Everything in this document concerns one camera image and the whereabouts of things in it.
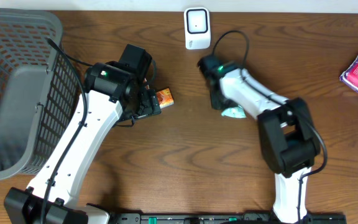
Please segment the green wet wipes packet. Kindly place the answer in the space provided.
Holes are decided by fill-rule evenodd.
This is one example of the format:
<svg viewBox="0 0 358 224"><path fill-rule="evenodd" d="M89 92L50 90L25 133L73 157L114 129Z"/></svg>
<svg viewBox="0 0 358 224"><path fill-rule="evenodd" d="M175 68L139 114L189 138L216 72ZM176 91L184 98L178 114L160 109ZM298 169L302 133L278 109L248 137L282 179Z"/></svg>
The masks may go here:
<svg viewBox="0 0 358 224"><path fill-rule="evenodd" d="M221 116L226 116L229 118L236 118L236 119L244 119L246 118L246 113L241 106L235 106L223 110Z"/></svg>

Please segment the orange tissue packet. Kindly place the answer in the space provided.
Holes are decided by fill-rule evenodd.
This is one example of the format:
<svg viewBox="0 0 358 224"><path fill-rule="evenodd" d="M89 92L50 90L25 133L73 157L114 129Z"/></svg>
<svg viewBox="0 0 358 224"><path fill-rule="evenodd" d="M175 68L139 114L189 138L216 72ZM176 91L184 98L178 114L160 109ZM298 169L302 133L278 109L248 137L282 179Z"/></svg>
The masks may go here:
<svg viewBox="0 0 358 224"><path fill-rule="evenodd" d="M156 95L161 109L174 104L174 99L169 88L156 92Z"/></svg>

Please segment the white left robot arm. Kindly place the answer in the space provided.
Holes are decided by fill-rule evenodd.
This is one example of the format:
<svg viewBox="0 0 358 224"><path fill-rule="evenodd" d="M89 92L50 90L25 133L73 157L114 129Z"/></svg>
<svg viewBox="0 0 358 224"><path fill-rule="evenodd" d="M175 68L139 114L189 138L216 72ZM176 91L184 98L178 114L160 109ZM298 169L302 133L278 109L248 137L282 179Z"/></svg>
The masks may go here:
<svg viewBox="0 0 358 224"><path fill-rule="evenodd" d="M63 136L27 188L11 188L4 207L11 223L109 223L111 213L96 205L78 208L86 173L110 130L135 122L160 107L146 77L153 60L96 63L86 71L80 96Z"/></svg>

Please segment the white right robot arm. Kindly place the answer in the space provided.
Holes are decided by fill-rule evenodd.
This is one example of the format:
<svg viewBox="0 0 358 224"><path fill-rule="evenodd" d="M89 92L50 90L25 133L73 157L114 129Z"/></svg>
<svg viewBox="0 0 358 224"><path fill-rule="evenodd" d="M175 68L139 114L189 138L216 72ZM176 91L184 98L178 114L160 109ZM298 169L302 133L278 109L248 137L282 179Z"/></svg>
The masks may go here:
<svg viewBox="0 0 358 224"><path fill-rule="evenodd" d="M307 216L307 179L322 146L306 102L270 91L246 69L214 55L202 57L197 66L209 85L213 109L239 106L256 120L262 157L275 174L274 215L282 223L301 223Z"/></svg>

